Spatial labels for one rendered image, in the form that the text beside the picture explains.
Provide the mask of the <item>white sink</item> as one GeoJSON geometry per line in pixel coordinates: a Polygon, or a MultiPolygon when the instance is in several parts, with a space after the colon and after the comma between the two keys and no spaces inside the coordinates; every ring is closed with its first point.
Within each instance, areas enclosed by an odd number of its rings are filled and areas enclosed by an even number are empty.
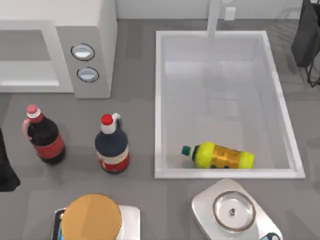
{"type": "Polygon", "coordinates": [[[157,31],[155,52],[155,178],[305,178],[264,30],[157,31]],[[253,153],[253,168],[197,168],[181,150],[204,142],[253,153]]]}

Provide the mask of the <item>dark bottle with red cap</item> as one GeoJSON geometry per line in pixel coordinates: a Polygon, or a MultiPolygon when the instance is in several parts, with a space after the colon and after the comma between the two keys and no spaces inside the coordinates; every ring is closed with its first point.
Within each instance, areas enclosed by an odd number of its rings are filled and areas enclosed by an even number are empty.
{"type": "Polygon", "coordinates": [[[129,141],[119,113],[105,113],[100,118],[100,132],[94,140],[101,168],[111,175],[126,170],[130,163],[129,141]]]}

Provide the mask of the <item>dark bottle with pink cap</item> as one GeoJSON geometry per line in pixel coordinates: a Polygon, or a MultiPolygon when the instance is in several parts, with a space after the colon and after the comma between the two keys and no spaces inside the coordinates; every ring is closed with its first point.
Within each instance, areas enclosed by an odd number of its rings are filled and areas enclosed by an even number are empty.
{"type": "Polygon", "coordinates": [[[66,146],[57,124],[47,118],[37,105],[27,106],[22,131],[45,164],[56,165],[64,159],[66,146]]]}

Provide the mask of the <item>grey scale with glass plate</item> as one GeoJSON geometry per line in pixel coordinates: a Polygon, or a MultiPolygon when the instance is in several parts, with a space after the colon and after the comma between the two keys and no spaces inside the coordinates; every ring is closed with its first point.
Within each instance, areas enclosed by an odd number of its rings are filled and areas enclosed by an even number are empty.
{"type": "Polygon", "coordinates": [[[262,207],[232,179],[198,193],[191,209],[207,240],[284,240],[262,207]]]}

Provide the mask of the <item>large microwave knob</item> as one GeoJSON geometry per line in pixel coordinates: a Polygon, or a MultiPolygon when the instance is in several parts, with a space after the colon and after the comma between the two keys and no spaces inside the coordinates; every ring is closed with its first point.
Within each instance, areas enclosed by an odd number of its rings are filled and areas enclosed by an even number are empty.
{"type": "Polygon", "coordinates": [[[95,50],[85,43],[72,46],[70,51],[72,56],[79,61],[90,61],[95,56],[95,50]]]}

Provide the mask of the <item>yellow bottle with green cap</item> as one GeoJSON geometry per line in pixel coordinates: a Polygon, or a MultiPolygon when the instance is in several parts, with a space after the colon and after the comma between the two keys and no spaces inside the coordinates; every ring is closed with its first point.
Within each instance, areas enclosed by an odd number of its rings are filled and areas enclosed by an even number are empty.
{"type": "Polygon", "coordinates": [[[184,145],[181,154],[189,157],[199,169],[252,169],[255,163],[255,156],[250,152],[209,141],[194,147],[184,145]]]}

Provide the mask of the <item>tall white tap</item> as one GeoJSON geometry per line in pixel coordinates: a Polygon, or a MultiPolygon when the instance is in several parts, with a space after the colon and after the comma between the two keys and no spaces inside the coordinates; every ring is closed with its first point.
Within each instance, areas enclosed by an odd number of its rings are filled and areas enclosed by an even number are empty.
{"type": "Polygon", "coordinates": [[[225,8],[232,7],[230,4],[233,1],[234,0],[209,0],[208,20],[207,20],[207,28],[206,28],[208,37],[210,38],[215,37],[221,4],[226,5],[225,8]]]}

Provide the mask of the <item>black chair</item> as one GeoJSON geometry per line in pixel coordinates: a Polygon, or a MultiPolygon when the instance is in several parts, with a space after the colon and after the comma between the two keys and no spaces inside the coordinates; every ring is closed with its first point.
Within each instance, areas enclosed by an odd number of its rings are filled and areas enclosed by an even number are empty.
{"type": "Polygon", "coordinates": [[[291,52],[296,66],[305,70],[307,83],[312,88],[320,86],[320,76],[315,81],[311,79],[315,59],[320,53],[320,0],[302,1],[291,52]]]}

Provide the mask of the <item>white wall socket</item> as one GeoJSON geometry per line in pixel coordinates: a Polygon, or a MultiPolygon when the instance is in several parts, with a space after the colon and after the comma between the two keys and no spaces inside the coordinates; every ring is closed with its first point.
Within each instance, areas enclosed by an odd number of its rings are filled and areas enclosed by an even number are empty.
{"type": "Polygon", "coordinates": [[[225,21],[233,21],[236,18],[236,7],[227,6],[224,12],[224,20],[225,21]]]}

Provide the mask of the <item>pale microwave oven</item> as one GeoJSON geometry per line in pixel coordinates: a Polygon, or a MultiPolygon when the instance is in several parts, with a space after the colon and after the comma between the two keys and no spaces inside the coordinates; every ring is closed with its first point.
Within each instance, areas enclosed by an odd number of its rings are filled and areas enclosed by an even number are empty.
{"type": "Polygon", "coordinates": [[[0,93],[73,93],[79,99],[111,95],[117,42],[115,0],[0,0],[0,93]],[[90,45],[80,61],[72,46],[90,45]],[[94,68],[95,82],[77,70],[94,68]]]}

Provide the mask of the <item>small microwave knob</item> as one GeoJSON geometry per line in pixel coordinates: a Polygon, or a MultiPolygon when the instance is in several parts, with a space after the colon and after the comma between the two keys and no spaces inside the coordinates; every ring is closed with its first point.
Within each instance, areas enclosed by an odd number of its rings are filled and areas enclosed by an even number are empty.
{"type": "Polygon", "coordinates": [[[100,77],[99,72],[92,67],[78,69],[76,75],[81,81],[86,83],[93,83],[100,77]]]}

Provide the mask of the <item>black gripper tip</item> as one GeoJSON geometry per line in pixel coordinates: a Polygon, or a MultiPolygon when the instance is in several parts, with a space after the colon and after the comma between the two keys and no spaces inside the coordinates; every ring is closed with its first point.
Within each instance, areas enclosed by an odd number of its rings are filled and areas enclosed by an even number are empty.
{"type": "Polygon", "coordinates": [[[13,192],[21,181],[8,159],[2,129],[0,128],[0,193],[13,192]]]}

